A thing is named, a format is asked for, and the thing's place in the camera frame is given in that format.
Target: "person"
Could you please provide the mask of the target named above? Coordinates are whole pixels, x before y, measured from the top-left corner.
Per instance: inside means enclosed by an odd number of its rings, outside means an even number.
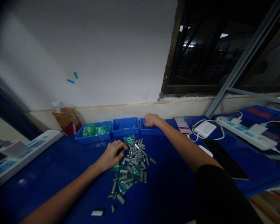
[[[145,115],[146,126],[156,125],[195,173],[196,223],[262,223],[261,219],[220,164],[184,134],[156,114]],[[117,164],[128,147],[109,143],[101,157],[77,179],[28,215],[21,224],[58,223],[101,173]]]

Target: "white cable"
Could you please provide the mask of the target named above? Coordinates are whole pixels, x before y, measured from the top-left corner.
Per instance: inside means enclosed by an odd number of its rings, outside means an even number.
[[[262,125],[267,126],[268,123],[272,123],[272,122],[279,122],[279,123],[280,123],[280,121],[268,121],[268,122],[266,122],[266,123],[262,123],[261,126],[262,126]]]
[[[276,147],[273,147],[273,148],[271,148],[273,151],[275,151],[275,152],[278,152],[278,153],[280,153],[280,151],[276,148]]]
[[[205,119],[198,121],[196,124],[193,125],[193,128],[192,128],[192,132],[193,132],[194,135],[196,135],[196,133],[194,132],[195,126],[201,121],[219,122],[219,120],[216,121],[216,120],[205,120]],[[221,138],[217,138],[217,139],[213,139],[213,140],[221,140],[221,139],[225,138],[225,133],[224,133],[223,127],[221,125],[220,125],[220,127],[221,127],[221,131],[222,131],[223,136]],[[198,138],[208,139],[208,138],[203,138],[203,137],[199,136],[199,132],[198,132],[198,135],[196,135],[196,136],[197,136],[197,139],[193,142],[196,142],[198,140]]]
[[[242,112],[240,112],[240,111],[228,111],[228,112],[225,112],[224,114],[226,114],[226,113],[234,113],[234,112],[238,112],[238,113],[240,113],[240,118],[242,118],[243,117],[243,113]]]

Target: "window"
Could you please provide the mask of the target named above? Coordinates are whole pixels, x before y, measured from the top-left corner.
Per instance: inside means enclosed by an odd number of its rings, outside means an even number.
[[[162,93],[216,94],[272,3],[180,0]],[[276,64],[280,58],[280,45],[276,46],[280,43],[278,35],[280,23],[246,66],[235,87],[262,92],[273,91],[276,87],[280,90],[280,67]]]

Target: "window frame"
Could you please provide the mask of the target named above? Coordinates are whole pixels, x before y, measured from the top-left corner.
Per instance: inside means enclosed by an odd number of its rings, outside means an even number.
[[[220,91],[222,86],[219,85],[168,85],[170,73],[172,70],[173,60],[175,56],[177,40],[179,35],[180,25],[183,19],[183,13],[185,11],[186,0],[178,0],[177,9],[175,14],[175,24],[171,37],[171,46],[168,54],[167,63],[165,66],[164,78],[162,88],[160,92],[160,98],[164,95],[176,95],[178,97],[199,94],[201,96],[215,96]],[[272,47],[275,39],[280,34],[280,21],[275,24],[274,28],[270,31],[261,47],[257,50],[253,58],[247,64],[245,70],[242,72],[240,78],[235,83],[234,87],[246,91],[252,91],[255,93],[269,93],[269,92],[280,92],[280,86],[244,86],[245,82],[251,77],[251,71],[255,64],[260,61],[263,56]]]

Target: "hand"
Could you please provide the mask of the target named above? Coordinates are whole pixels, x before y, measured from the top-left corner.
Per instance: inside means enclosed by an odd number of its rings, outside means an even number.
[[[124,157],[124,150],[117,156],[117,151],[121,148],[128,149],[127,145],[120,140],[109,143],[105,152],[95,162],[95,167],[100,172],[104,172],[115,166]]]
[[[156,114],[147,114],[144,116],[145,118],[145,126],[151,127],[154,125],[157,125],[158,121],[162,121],[163,119],[159,117],[159,115]]]

